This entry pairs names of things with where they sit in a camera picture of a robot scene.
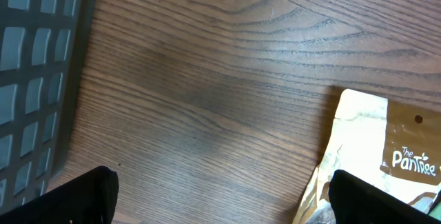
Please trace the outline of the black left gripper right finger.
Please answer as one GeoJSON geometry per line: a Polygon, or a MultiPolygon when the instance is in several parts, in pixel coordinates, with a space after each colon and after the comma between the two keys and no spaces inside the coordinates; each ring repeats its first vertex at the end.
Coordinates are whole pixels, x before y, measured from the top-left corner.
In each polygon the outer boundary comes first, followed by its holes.
{"type": "Polygon", "coordinates": [[[329,200],[337,224],[440,224],[344,170],[334,172],[329,200]]]}

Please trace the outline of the teal packet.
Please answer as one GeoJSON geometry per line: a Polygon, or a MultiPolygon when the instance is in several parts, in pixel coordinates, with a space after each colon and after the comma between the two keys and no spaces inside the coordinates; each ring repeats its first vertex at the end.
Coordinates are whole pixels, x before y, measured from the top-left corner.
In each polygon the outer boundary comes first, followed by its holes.
{"type": "Polygon", "coordinates": [[[441,221],[441,192],[437,194],[428,215],[441,221]]]}

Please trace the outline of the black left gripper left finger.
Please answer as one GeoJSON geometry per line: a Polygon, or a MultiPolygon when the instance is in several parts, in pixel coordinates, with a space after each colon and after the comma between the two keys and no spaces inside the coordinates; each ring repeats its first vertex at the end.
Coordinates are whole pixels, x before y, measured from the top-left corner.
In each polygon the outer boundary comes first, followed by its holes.
{"type": "Polygon", "coordinates": [[[1,215],[1,224],[111,224],[119,193],[115,171],[98,166],[1,215]]]}

